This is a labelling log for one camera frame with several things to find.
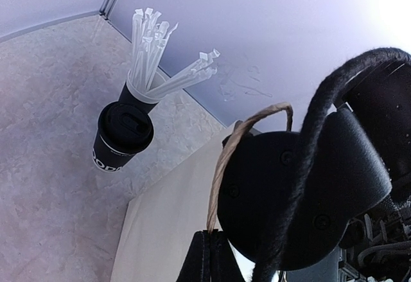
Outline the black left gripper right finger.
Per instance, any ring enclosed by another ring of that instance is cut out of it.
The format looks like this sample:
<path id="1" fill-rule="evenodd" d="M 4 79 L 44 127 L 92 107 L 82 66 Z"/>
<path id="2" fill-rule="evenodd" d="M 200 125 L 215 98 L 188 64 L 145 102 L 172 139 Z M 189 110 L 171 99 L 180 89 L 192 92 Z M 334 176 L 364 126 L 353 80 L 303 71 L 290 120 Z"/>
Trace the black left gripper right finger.
<path id="1" fill-rule="evenodd" d="M 211 234 L 211 281 L 244 282 L 234 253 L 223 231 Z"/>

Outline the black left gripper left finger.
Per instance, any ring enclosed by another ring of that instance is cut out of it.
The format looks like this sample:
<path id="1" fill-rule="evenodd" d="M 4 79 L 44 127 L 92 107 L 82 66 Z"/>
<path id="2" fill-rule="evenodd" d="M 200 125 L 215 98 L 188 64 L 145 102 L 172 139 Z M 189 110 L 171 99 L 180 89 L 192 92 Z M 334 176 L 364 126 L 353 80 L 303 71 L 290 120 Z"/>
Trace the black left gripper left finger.
<path id="1" fill-rule="evenodd" d="M 197 231 L 192 238 L 177 282 L 209 282 L 211 278 L 210 235 Z"/>

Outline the cream paper takeout bag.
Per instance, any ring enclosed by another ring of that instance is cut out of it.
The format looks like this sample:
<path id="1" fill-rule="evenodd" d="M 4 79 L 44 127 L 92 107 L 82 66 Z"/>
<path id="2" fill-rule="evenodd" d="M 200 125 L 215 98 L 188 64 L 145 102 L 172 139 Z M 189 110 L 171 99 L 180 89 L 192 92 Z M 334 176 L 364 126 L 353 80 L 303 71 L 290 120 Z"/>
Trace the cream paper takeout bag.
<path id="1" fill-rule="evenodd" d="M 112 269 L 112 281 L 177 281 L 193 235 L 217 229 L 218 189 L 229 158 L 245 134 L 290 103 L 271 105 L 212 137 L 170 173 L 128 204 Z"/>

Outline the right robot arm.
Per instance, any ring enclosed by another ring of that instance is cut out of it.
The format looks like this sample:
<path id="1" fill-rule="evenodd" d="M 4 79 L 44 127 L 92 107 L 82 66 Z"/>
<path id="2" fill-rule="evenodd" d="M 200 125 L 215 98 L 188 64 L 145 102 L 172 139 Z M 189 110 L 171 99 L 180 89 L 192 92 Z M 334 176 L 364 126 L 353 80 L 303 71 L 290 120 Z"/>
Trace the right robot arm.
<path id="1" fill-rule="evenodd" d="M 252 280 L 324 259 L 351 219 L 410 194 L 410 55 L 378 48 L 319 85 L 299 132 L 227 139 L 217 215 Z"/>

